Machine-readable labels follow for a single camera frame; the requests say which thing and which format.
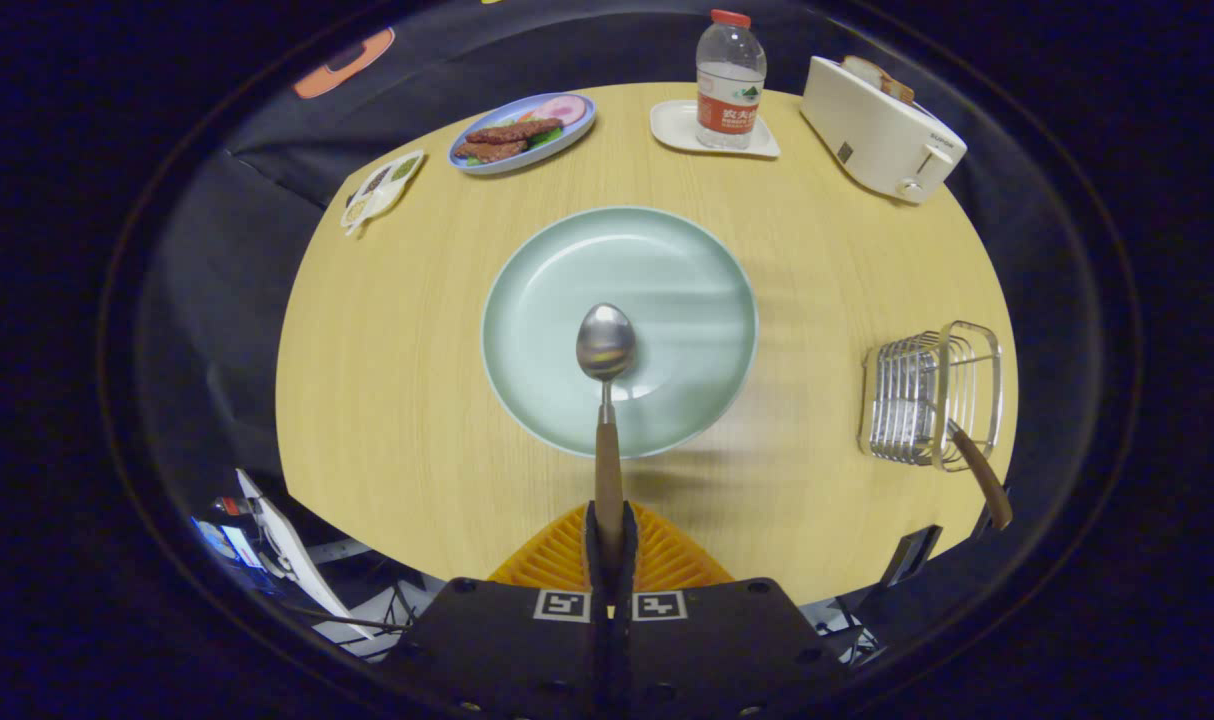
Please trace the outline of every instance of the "water bottle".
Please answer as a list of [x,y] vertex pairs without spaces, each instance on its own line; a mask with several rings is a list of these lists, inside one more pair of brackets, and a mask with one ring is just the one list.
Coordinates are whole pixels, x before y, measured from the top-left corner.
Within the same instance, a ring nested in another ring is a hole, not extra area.
[[694,47],[694,136],[708,147],[743,151],[758,119],[767,79],[767,55],[749,32],[748,15],[713,10],[713,24]]

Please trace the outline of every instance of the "sliced ham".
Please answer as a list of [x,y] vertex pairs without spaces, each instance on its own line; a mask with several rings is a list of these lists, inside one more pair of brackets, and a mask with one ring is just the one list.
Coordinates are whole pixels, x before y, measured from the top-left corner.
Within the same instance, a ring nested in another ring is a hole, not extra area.
[[562,120],[562,127],[569,126],[585,114],[585,101],[574,95],[560,95],[555,100],[549,100],[531,113],[533,118],[557,118]]

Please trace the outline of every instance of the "wooden table surface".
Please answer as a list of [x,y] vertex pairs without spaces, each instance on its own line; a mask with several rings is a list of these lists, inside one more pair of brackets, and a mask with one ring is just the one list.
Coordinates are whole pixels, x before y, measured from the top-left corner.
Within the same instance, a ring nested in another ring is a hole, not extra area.
[[539,228],[590,208],[648,205],[726,243],[749,274],[761,333],[731,410],[676,450],[625,461],[625,497],[674,521],[736,578],[775,578],[799,603],[875,583],[900,538],[927,525],[944,528],[935,552],[968,538],[982,508],[971,475],[877,460],[857,446],[864,352],[965,319],[1003,342],[991,461],[1006,474],[1019,397],[1010,319],[954,197],[941,188],[910,206],[860,188],[794,95],[764,95],[781,158],[755,159],[686,154],[652,137],[652,106],[694,97],[693,83],[582,92],[599,104],[597,126],[533,168],[494,177],[450,168],[466,118],[388,153],[427,158],[398,205],[351,237],[339,215],[379,160],[339,188],[283,324],[288,492],[438,578],[487,577],[586,501],[592,459],[555,450],[506,414],[484,374],[480,321],[497,273]]

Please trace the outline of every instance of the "wooden handle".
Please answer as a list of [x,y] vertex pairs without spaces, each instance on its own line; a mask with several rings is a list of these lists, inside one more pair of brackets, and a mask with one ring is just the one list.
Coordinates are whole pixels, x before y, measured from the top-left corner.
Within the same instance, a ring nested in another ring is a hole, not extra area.
[[1011,523],[1011,503],[1008,500],[1003,484],[999,483],[999,477],[994,475],[994,469],[989,467],[989,461],[981,455],[976,443],[961,429],[954,432],[954,446],[961,452],[964,459],[968,459],[972,475],[976,475],[976,482],[981,486],[981,492],[985,493],[985,503],[989,506],[989,516],[994,518],[994,529],[1000,531],[1008,527]]
[[599,521],[599,552],[607,573],[620,568],[622,525],[625,521],[625,491],[620,480],[620,441],[614,423],[599,424],[594,450],[594,517]]

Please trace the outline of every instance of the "plate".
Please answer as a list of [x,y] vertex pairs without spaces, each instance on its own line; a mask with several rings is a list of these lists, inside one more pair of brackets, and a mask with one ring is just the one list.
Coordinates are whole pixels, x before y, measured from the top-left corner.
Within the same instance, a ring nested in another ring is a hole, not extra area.
[[[456,158],[456,147],[460,147],[461,142],[465,142],[465,136],[471,132],[480,131],[483,127],[494,126],[494,124],[504,123],[506,120],[516,120],[524,114],[531,113],[539,108],[540,104],[549,100],[555,100],[563,95],[572,95],[579,97],[579,100],[585,101],[585,114],[580,117],[567,127],[562,127],[562,137],[555,140],[554,142],[546,142],[537,149],[520,152],[512,158],[506,158],[505,160],[498,160],[497,163],[488,163],[484,165],[466,165],[465,158]],[[501,108],[497,108],[488,114],[484,114],[471,126],[465,127],[465,132],[456,136],[456,140],[450,143],[452,152],[448,152],[447,160],[450,161],[452,166],[459,169],[460,172],[469,172],[471,176],[492,176],[497,172],[507,172],[507,170],[516,170],[520,168],[526,168],[532,163],[539,163],[539,160],[546,159],[549,155],[557,155],[558,152],[566,151],[584,137],[589,129],[594,125],[594,119],[599,117],[599,107],[594,104],[592,100],[589,100],[584,95],[575,95],[575,92],[546,92],[544,95],[533,95],[531,97],[524,97],[523,100],[516,100],[505,104]]]
[[694,100],[669,100],[652,108],[652,135],[656,140],[680,151],[725,152],[730,155],[759,155],[759,158],[781,158],[781,146],[767,127],[767,120],[758,115],[754,129],[749,131],[749,147],[734,151],[730,147],[705,147],[694,137],[699,127],[694,119]]
[[[371,170],[368,177],[359,183],[359,189],[346,202],[345,211],[341,212],[341,227],[350,228],[345,234],[354,233],[359,225],[388,210],[388,206],[393,205],[398,197],[402,197],[402,191],[412,181],[412,177],[415,177],[424,157],[424,151],[407,152],[405,155],[388,160],[388,163]],[[401,176],[393,177],[403,163],[407,163],[407,170],[403,170]],[[354,208],[356,202],[363,202],[363,208],[353,214],[351,209]]]
[[670,212],[588,210],[527,240],[483,308],[488,381],[507,414],[541,441],[594,453],[602,389],[575,363],[575,333],[599,302],[620,307],[639,338],[634,367],[612,384],[622,457],[690,441],[744,387],[758,302],[731,251]]

